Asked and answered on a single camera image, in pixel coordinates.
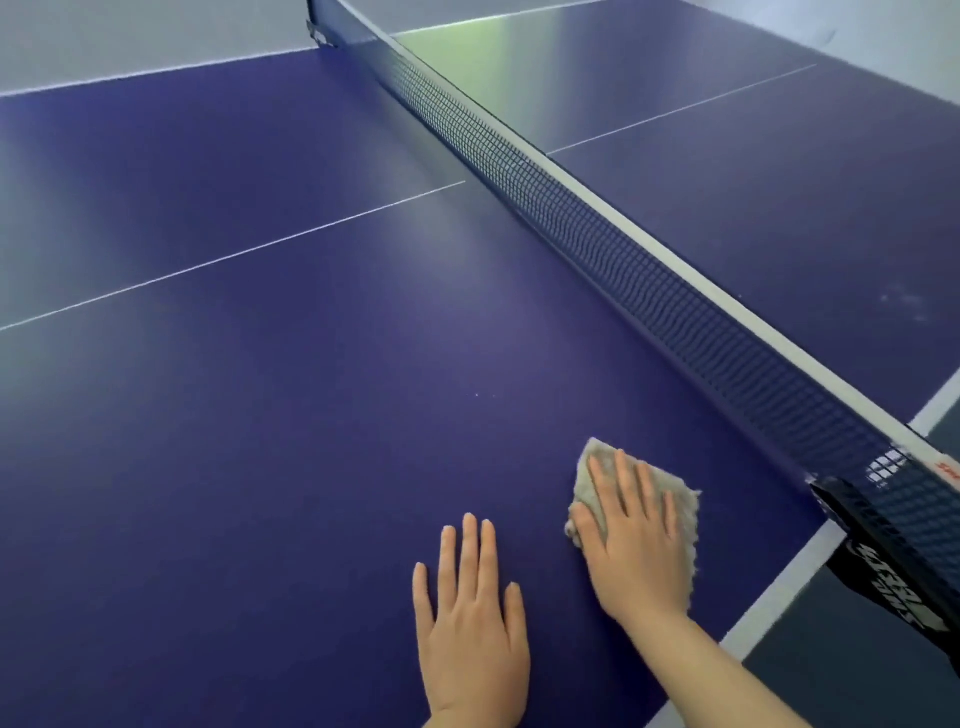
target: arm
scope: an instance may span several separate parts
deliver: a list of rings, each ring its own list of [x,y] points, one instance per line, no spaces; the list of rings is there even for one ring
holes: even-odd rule
[[[527,708],[530,648],[520,587],[511,584],[500,612],[493,524],[464,516],[460,579],[454,568],[457,531],[441,536],[437,615],[426,566],[414,569],[414,611],[420,672],[431,718],[424,728],[516,728]]]
[[[654,495],[646,464],[635,476],[623,451],[614,484],[591,459],[608,537],[582,503],[572,511],[601,606],[626,630],[688,728],[809,728],[686,615],[684,545],[671,494]]]

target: right hand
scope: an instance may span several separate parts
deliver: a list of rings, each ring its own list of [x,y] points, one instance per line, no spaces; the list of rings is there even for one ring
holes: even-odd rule
[[[574,505],[571,515],[600,605],[632,633],[664,617],[684,617],[689,577],[673,495],[663,495],[661,509],[650,467],[636,465],[638,493],[623,450],[617,451],[614,460],[623,505],[612,478],[596,458],[588,461],[607,517],[607,543],[604,545],[596,519],[583,503]]]

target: white center line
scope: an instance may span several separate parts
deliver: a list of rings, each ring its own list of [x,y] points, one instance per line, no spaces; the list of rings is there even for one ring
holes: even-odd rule
[[[711,101],[717,101],[719,99],[727,98],[728,96],[733,96],[734,93],[740,93],[740,91],[746,91],[750,88],[756,88],[759,85],[769,84],[773,81],[778,81],[779,79],[785,79],[787,76],[793,76],[798,73],[803,73],[804,71],[808,71],[816,65],[817,65],[816,63],[811,63],[810,65],[805,65],[803,68],[797,68],[793,71],[787,71],[786,73],[781,73],[779,76],[772,76],[769,79],[764,79],[763,81],[757,81],[755,84],[741,86],[740,88],[735,88],[733,91],[727,91],[726,93],[721,93],[719,96],[712,96],[708,99],[704,99],[703,101],[698,101],[696,104],[689,104],[688,106],[680,107],[679,109],[673,109],[672,111],[668,111],[667,113],[661,113],[661,114],[658,114],[657,116],[651,116],[649,119],[644,119],[643,121],[637,121],[634,124],[629,124],[625,127],[614,129],[612,132],[605,132],[602,134],[598,134],[597,136],[592,136],[589,139],[584,139],[583,141],[577,141],[577,142],[574,142],[573,144],[567,144],[565,147],[561,147],[560,149],[555,149],[552,152],[547,152],[547,156],[552,157],[558,152],[564,152],[567,149],[573,149],[574,147],[579,147],[582,144],[587,144],[591,141],[602,139],[605,136],[613,136],[616,133],[626,132],[628,129],[633,129],[634,127],[642,126],[643,124],[649,124],[651,121],[657,121],[657,119],[662,119],[666,116],[672,116],[675,113],[680,113],[681,111],[686,111],[687,109],[693,109],[695,107],[700,107],[703,104],[709,104]]]
[[[564,8],[575,8],[578,5],[593,5],[594,3],[602,3],[605,0],[571,0],[568,3],[557,3],[556,5],[546,5],[541,8],[528,8],[525,11],[516,11],[516,12],[504,12],[500,15],[485,15],[483,17],[472,17],[468,20],[456,20],[452,23],[442,23],[441,25],[428,25],[425,28],[414,28],[409,31],[400,31],[399,33],[392,33],[393,37],[401,36],[411,36],[415,33],[426,33],[428,31],[437,31],[442,28],[455,28],[460,25],[469,25],[470,23],[482,23],[487,20],[501,20],[505,17],[516,17],[518,15],[529,15],[533,12],[550,12],[550,11],[560,11]]]
[[[235,257],[240,257],[241,255],[246,255],[248,253],[254,253],[255,251],[262,251],[264,248],[270,248],[274,245],[279,245],[280,243],[285,243],[288,240],[293,240],[298,237],[303,237],[304,235],[309,235],[311,232],[318,232],[321,230],[326,230],[327,228],[333,228],[337,225],[342,225],[343,223],[348,223],[350,220],[357,220],[361,217],[366,217],[367,215],[373,215],[375,212],[381,212],[385,209],[390,209],[391,207],[396,207],[398,205],[403,205],[404,203],[412,203],[414,200],[419,200],[420,198],[427,197],[429,195],[434,195],[438,192],[443,192],[446,189],[451,187],[456,187],[460,184],[464,184],[466,180],[460,180],[459,182],[454,182],[453,184],[447,184],[443,187],[437,187],[436,189],[431,189],[428,192],[421,192],[419,195],[414,195],[413,197],[405,197],[402,200],[397,200],[394,203],[389,203],[387,205],[381,205],[380,207],[374,207],[373,209],[368,209],[364,212],[358,212],[355,215],[350,215],[349,217],[341,218],[340,220],[334,220],[332,223],[324,223],[323,225],[318,225],[316,228],[311,228],[310,230],[295,232],[292,235],[287,235],[286,237],[281,237],[278,240],[272,240],[269,243],[264,243],[263,245],[257,245],[254,248],[248,248],[247,250],[240,251],[239,253],[231,253],[230,255],[224,255],[223,257],[218,257],[215,260],[208,260],[206,263],[201,263],[200,265],[194,265],[190,268],[184,268],[181,271],[176,273],[168,273],[166,276],[160,276],[159,278],[144,280],[142,283],[136,285],[129,285],[126,288],[121,288],[117,291],[111,291],[110,293],[105,293],[103,296],[97,296],[93,299],[87,299],[86,301],[80,301],[79,303],[72,303],[69,306],[64,306],[63,308],[58,308],[55,311],[47,311],[47,313],[41,313],[39,316],[32,316],[29,319],[24,319],[23,321],[18,321],[15,324],[7,324],[6,326],[0,327],[0,333],[8,331],[11,328],[17,328],[26,326],[27,324],[32,324],[34,321],[40,321],[42,319],[48,319],[51,316],[56,316],[58,313],[63,313],[65,311],[72,311],[74,308],[80,308],[84,305],[89,305],[91,303],[97,303],[98,301],[104,301],[105,299],[111,299],[114,296],[119,296],[122,293],[130,293],[135,291],[137,288],[145,288],[148,285],[153,285],[154,283],[160,283],[162,280],[168,280],[171,278],[176,278],[177,276],[182,276],[186,273],[193,273],[194,271],[199,271],[201,268],[207,268],[208,266],[215,265],[216,263],[222,263],[225,260],[230,260]]]

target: left hand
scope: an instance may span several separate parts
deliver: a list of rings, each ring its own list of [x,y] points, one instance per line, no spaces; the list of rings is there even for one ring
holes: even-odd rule
[[[527,707],[530,647],[520,587],[511,584],[500,614],[496,534],[464,516],[460,581],[454,569],[457,531],[444,528],[437,573],[437,616],[427,591],[426,566],[414,569],[414,610],[420,671],[433,716],[428,725],[516,728]]]

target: table tennis net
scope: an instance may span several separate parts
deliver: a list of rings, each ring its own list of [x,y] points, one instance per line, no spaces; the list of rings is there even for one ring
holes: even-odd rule
[[[960,599],[960,494],[916,453],[892,445],[900,441],[889,428],[868,422],[736,321],[715,292],[688,280],[689,266],[678,273],[648,250],[645,232],[362,13],[343,0],[308,3],[316,40],[366,66],[723,410],[805,473],[850,482],[884,519],[887,536]]]

